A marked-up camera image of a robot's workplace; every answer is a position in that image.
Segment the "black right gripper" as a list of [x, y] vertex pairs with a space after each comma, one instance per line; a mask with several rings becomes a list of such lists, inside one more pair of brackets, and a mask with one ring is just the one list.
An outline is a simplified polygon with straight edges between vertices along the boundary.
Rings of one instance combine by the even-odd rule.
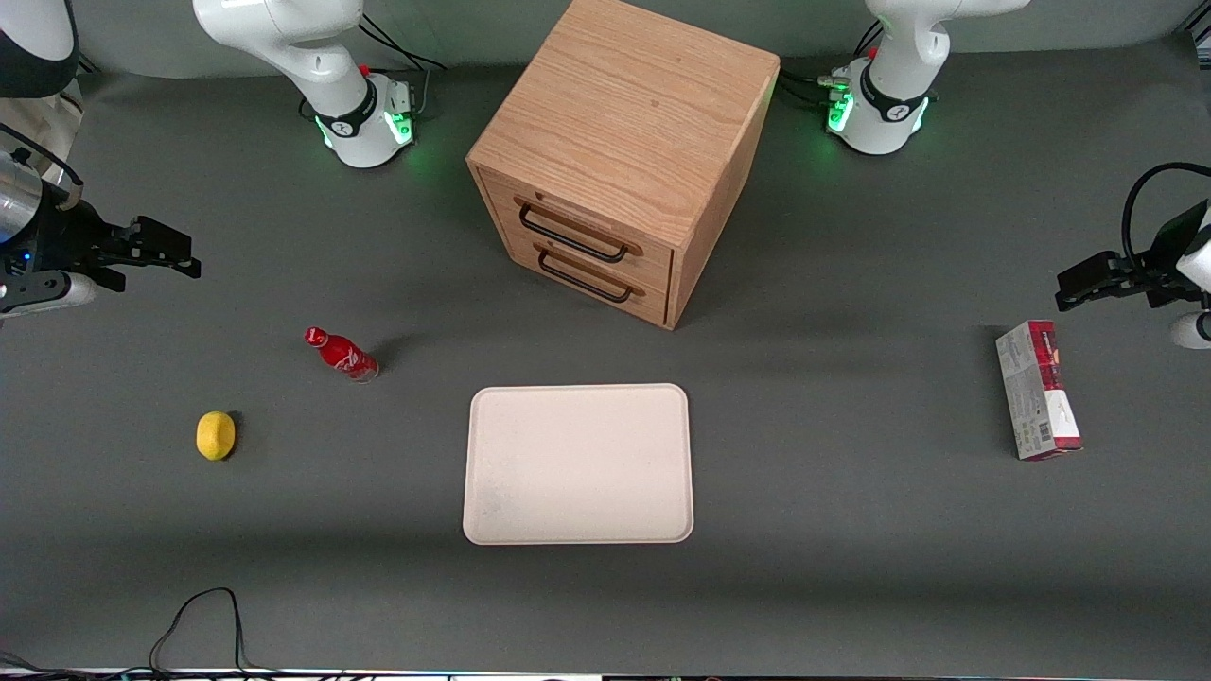
[[115, 238], [115, 263], [121, 267], [163, 267], [190, 279], [201, 276], [193, 238], [185, 233], [149, 217], [134, 217], [120, 229], [85, 204], [69, 211], [40, 208], [25, 228], [2, 242], [2, 274], [67, 271], [71, 290], [126, 290], [126, 275], [97, 261]]

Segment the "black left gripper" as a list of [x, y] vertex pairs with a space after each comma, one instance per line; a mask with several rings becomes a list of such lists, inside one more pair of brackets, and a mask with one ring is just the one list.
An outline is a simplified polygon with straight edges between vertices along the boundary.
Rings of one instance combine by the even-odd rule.
[[1210, 285], [1209, 201], [1186, 210], [1159, 229], [1140, 254], [1142, 271], [1117, 252], [1097, 252], [1056, 276], [1056, 307], [1067, 313], [1087, 302], [1137, 296], [1148, 290], [1148, 307], [1181, 301], [1180, 285]]

